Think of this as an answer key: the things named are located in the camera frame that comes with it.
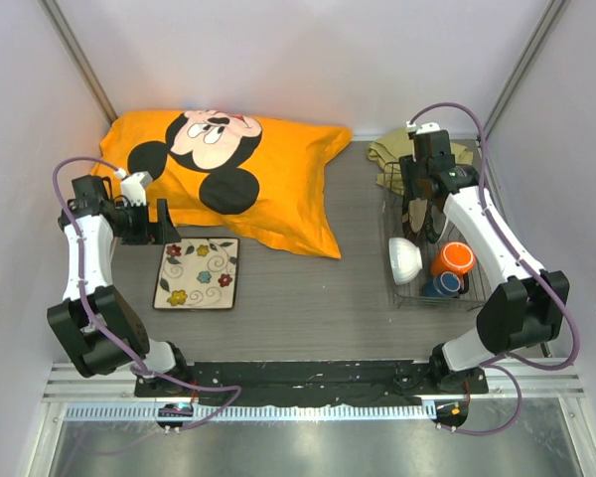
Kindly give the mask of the black striped-rim round plate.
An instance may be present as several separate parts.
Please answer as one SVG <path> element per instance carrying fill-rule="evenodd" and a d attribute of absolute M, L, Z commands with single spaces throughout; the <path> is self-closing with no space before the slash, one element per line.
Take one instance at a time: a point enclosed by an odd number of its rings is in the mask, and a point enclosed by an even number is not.
<path fill-rule="evenodd" d="M 403 194 L 402 230 L 406 239 L 413 242 L 423 233 L 423 224 L 428 203 L 425 199 L 406 201 Z"/>

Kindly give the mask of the square floral ceramic plate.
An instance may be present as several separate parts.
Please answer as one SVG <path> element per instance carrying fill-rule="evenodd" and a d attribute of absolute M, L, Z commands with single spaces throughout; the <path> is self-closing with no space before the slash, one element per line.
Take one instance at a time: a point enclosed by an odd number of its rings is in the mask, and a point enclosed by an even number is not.
<path fill-rule="evenodd" d="M 237 238 L 183 238 L 164 246 L 153 307 L 230 310 L 237 290 Z"/>

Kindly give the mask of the white green-rim round plate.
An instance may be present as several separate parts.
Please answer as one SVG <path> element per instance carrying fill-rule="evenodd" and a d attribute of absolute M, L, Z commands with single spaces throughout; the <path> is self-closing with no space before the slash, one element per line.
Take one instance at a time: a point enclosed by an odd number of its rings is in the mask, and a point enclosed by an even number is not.
<path fill-rule="evenodd" d="M 435 204 L 429 203 L 423 224 L 425 240 L 428 243 L 439 242 L 445 234 L 448 223 L 446 215 Z"/>

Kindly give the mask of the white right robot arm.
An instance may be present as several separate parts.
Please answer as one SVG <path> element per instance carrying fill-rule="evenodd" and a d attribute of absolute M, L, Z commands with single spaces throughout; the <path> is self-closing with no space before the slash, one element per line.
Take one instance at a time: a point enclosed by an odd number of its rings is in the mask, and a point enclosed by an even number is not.
<path fill-rule="evenodd" d="M 449 393 L 497 357 L 557 338 L 569 281 L 561 271 L 547 271 L 520 243 L 481 185 L 483 173 L 457 163 L 446 130 L 427 123 L 407 133 L 412 152 L 399 160 L 404 236 L 437 241 L 453 226 L 491 289 L 474 327 L 436 346 L 429 358 L 430 384 Z"/>

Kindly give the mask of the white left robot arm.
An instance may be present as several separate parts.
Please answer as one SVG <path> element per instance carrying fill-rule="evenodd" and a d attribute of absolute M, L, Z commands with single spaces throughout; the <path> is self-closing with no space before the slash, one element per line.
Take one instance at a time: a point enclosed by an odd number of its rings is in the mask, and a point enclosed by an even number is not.
<path fill-rule="evenodd" d="M 183 395 L 192 382 L 181 351 L 149 338 L 144 324 L 113 284 L 116 242 L 170 244 L 180 236 L 167 202 L 157 202 L 150 221 L 147 172 L 119 172 L 121 195 L 107 177 L 73 181 L 74 197 L 62 202 L 59 226 L 69 244 L 69 276 L 60 304 L 48 309 L 48 323 L 75 369 L 85 378 L 110 375 L 130 365 L 137 383 L 164 396 Z"/>

